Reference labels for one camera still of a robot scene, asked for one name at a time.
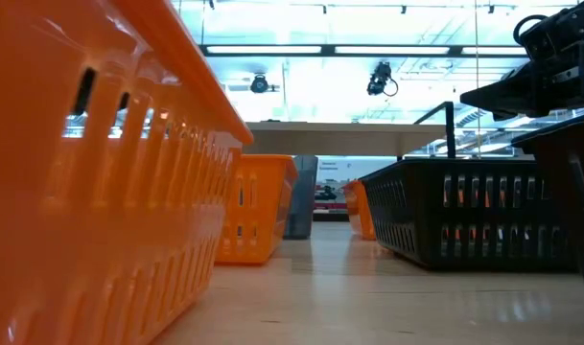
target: gray bin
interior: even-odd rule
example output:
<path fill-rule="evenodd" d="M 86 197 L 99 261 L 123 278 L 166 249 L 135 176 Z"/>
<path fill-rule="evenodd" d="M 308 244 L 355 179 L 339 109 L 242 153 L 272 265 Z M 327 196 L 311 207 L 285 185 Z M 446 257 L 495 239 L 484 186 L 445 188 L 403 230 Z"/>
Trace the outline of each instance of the gray bin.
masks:
<path fill-rule="evenodd" d="M 298 179 L 293 186 L 292 206 L 284 239 L 304 240 L 311 236 L 313 225 L 318 160 L 315 156 L 299 155 L 293 161 L 298 169 Z"/>

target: basket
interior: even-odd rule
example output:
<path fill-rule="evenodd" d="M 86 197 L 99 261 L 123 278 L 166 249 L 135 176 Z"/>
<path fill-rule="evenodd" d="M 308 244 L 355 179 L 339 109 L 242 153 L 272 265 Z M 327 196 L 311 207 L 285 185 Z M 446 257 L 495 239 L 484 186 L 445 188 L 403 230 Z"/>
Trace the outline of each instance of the basket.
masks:
<path fill-rule="evenodd" d="M 375 227 L 372 224 L 363 184 L 358 180 L 351 181 L 343 187 L 343 190 L 351 228 L 364 240 L 375 240 Z"/>
<path fill-rule="evenodd" d="M 313 227 L 318 159 L 311 155 L 299 155 L 294 157 L 293 162 L 298 169 L 298 180 L 293 186 L 292 207 L 283 238 L 306 240 L 311 236 Z"/>
<path fill-rule="evenodd" d="M 0 0 L 0 344 L 149 343 L 251 140 L 170 1 Z"/>
<path fill-rule="evenodd" d="M 298 177 L 293 160 L 282 155 L 245 154 L 217 253 L 217 264 L 264 264 L 281 243 Z"/>
<path fill-rule="evenodd" d="M 416 159 L 361 179 L 377 241 L 431 268 L 574 268 L 534 162 Z"/>
<path fill-rule="evenodd" d="M 584 116 L 520 136 L 513 146 L 534 154 L 553 186 L 558 214 L 571 229 L 584 276 Z"/>

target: ceiling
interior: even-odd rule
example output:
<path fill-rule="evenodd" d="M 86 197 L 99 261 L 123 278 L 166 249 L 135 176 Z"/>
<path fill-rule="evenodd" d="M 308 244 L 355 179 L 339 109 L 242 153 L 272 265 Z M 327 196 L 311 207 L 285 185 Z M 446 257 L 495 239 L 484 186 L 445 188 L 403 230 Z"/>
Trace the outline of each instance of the ceiling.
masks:
<path fill-rule="evenodd" d="M 475 6 L 473 0 L 213 0 L 214 9 L 209 0 L 172 3 L 196 43 L 202 45 L 514 46 L 513 28 L 524 17 L 554 14 L 577 1 L 478 0 Z M 250 122 L 408 124 L 444 101 L 455 102 L 457 126 L 465 128 L 543 127 L 570 115 L 558 113 L 532 123 L 494 123 L 489 114 L 459 103 L 461 93 L 498 81 L 526 63 L 519 57 L 238 56 L 208 57 L 207 61 L 229 100 Z M 390 63 L 398 82 L 394 97 L 366 93 L 370 74 L 380 61 Z M 264 74 L 269 84 L 277 86 L 275 91 L 249 91 L 256 74 Z M 394 85 L 388 90 L 395 91 Z M 434 123 L 444 123 L 444 117 L 426 122 Z"/>

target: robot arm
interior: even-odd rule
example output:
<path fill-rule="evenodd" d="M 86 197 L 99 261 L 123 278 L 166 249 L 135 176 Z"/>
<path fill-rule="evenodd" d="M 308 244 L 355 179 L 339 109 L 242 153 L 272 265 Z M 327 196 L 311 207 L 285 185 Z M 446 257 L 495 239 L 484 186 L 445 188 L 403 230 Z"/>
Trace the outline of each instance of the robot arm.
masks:
<path fill-rule="evenodd" d="M 519 34 L 523 24 L 535 19 L 542 20 Z M 526 48 L 530 62 L 500 81 L 462 94 L 461 102 L 492 111 L 496 121 L 584 107 L 584 2 L 551 17 L 526 18 L 514 38 Z"/>

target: black plastic basket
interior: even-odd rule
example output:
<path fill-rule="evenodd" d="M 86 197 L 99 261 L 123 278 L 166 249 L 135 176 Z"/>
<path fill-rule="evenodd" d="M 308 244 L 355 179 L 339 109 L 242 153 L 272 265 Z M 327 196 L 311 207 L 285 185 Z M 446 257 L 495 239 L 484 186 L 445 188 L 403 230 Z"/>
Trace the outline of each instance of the black plastic basket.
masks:
<path fill-rule="evenodd" d="M 554 202 L 571 229 L 584 276 L 584 116 L 520 136 L 513 146 L 534 154 L 553 185 Z"/>
<path fill-rule="evenodd" d="M 575 268 L 534 162 L 411 159 L 361 179 L 377 241 L 429 268 Z"/>

